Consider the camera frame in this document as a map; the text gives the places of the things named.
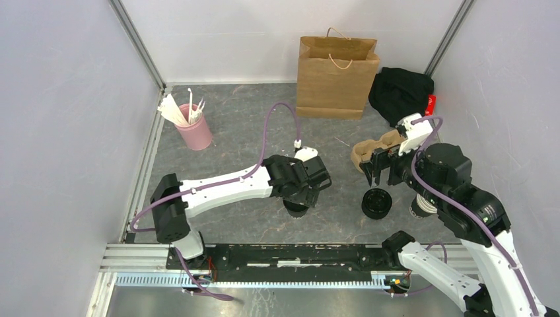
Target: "red label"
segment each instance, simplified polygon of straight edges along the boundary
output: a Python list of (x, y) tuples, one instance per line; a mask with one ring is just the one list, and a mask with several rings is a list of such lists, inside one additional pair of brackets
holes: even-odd
[(433, 94), (428, 95), (428, 106), (426, 107), (426, 116), (431, 116), (434, 114), (434, 108), (436, 108), (436, 96)]

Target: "brown paper bag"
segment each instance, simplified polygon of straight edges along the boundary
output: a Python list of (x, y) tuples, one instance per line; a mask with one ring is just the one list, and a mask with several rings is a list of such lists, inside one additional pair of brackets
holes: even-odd
[(377, 40), (329, 37), (331, 29), (300, 39), (297, 114), (359, 120), (380, 62)]

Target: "white wall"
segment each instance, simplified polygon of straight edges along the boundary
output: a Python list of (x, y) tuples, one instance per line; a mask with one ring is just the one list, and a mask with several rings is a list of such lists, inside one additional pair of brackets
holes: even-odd
[(299, 38), (378, 39), (381, 66), (424, 72), (461, 0), (123, 0), (166, 82), (296, 81)]
[(440, 136), (497, 195), (538, 296), (560, 308), (560, 2), (477, 1), (434, 80)]
[(0, 7), (0, 316), (84, 316), (158, 89), (108, 1)]

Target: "black bag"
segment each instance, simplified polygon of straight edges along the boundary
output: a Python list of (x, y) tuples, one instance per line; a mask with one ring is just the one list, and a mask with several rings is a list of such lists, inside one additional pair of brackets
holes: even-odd
[(428, 95), (434, 93), (434, 81), (428, 75), (402, 68), (383, 67), (375, 76), (369, 93), (369, 103), (379, 114), (396, 127), (402, 118), (428, 106)]

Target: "floor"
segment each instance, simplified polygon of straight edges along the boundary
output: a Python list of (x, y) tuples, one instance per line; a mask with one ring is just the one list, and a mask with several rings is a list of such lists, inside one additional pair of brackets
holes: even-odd
[[(204, 96), (205, 117), (213, 132), (210, 147), (187, 149), (176, 128), (166, 122), (151, 174), (147, 199), (165, 174), (180, 180), (235, 172), (256, 163), (260, 153), (264, 116), (277, 101), (295, 104), (296, 84), (201, 85), (191, 87), (195, 102)], [(174, 87), (178, 104), (188, 102), (187, 87)], [(387, 122), (369, 105), (360, 121), (300, 118), (303, 145), (318, 150), (333, 181), (323, 191), (317, 206), (299, 219), (284, 210), (276, 198), (253, 199), (206, 211), (192, 219), (206, 243), (381, 243), (398, 230), (420, 242), (458, 242), (435, 217), (413, 218), (408, 207), (415, 193), (406, 185), (381, 188), (393, 199), (389, 215), (382, 220), (367, 218), (361, 211), (368, 184), (350, 161), (351, 147), (365, 139), (378, 139), (389, 131)], [(287, 109), (273, 113), (269, 123), (266, 156), (292, 155), (295, 128)], [(146, 216), (139, 227), (151, 227)], [(156, 242), (152, 232), (138, 234), (136, 243)]]
[[(414, 289), (427, 285), (421, 277), (415, 277), (415, 284)], [(213, 290), (235, 301), (191, 297), (176, 288), (116, 287), (107, 316), (463, 316), (437, 289), (398, 299), (368, 289)]]

